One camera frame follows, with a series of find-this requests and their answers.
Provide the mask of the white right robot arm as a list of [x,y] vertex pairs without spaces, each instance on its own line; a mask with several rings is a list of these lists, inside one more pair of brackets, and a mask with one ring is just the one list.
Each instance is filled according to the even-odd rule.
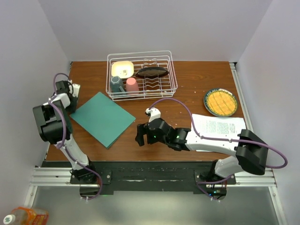
[[245,171],[264,175],[268,149],[252,131],[243,129],[237,143],[200,138],[189,128],[173,128],[162,118],[137,125],[135,141],[139,146],[162,143],[175,151],[203,150],[226,154],[215,160],[209,171],[200,176],[201,182],[220,184],[225,178]]

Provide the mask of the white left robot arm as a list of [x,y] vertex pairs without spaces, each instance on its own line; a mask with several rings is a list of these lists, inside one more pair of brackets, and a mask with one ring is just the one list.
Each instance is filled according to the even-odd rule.
[[33,115],[41,139],[54,145],[71,163],[72,177],[86,184],[97,181],[95,167],[73,137],[69,113],[76,111],[80,85],[72,81],[55,83],[54,95],[48,102],[33,107]]

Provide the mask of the teal file folder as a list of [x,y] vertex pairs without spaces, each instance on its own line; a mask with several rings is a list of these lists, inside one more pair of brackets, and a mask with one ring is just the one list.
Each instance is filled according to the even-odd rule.
[[135,121],[135,117],[99,92],[70,117],[107,149]]

